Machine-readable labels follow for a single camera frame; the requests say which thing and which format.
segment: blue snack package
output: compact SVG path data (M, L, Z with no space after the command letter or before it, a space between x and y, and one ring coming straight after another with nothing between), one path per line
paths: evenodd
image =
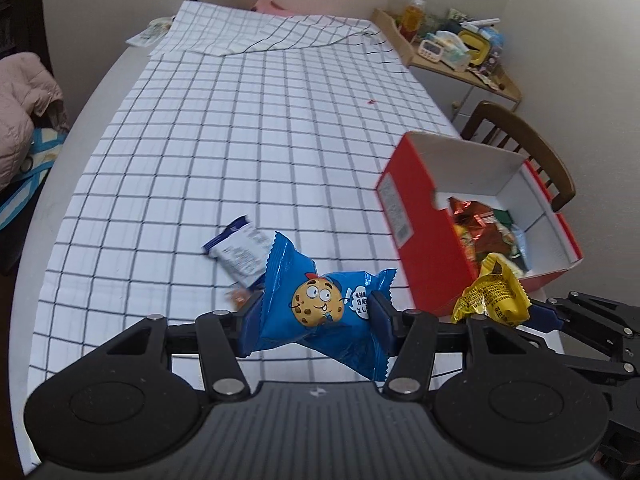
M264 275L260 337L254 350L299 343L373 381L386 378L387 355L371 332L367 296L390 299L396 269L316 273L314 261L276 233Z
M525 267L525 272L531 268L531 263L529 261L529 248L527 247L527 238L524 234L524 231L520 229L516 224L511 224L511 232L513 236L516 238L516 244L520 250L520 255L522 256L522 263Z

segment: orange foil wrapper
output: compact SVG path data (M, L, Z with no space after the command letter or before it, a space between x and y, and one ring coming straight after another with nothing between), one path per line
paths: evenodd
M455 224L465 227L476 249L478 262L484 260L489 253L511 254L515 245L515 237L495 218L494 211L487 205L473 201L464 202L455 197L449 198L449 206L453 212Z

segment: yellow snack wrapper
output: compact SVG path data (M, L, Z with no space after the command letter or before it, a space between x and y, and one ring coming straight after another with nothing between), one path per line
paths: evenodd
M457 323L471 314L486 314L508 326L518 326L529 319L531 302L518 275L522 272L503 254L490 253L482 261L478 279L456 301L452 322Z
M478 270L476 248L474 247L474 239L471 237L469 229L458 224L453 224L453 229L460 240L460 245L462 245L462 250L465 252L466 259L469 260L476 270Z

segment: yellow container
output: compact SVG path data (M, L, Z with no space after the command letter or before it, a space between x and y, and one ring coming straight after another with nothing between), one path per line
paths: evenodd
M491 43L480 36L480 34L476 34L465 29L458 33L458 37L469 48L469 55L471 56L471 61L469 63L476 66L482 65L486 57L489 55Z

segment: cookie cartoon character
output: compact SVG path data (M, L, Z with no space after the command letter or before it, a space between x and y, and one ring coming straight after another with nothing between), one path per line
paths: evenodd
M340 283L312 272L308 272L306 278L291 300L291 310L298 322L313 327L327 321L340 321L344 313Z

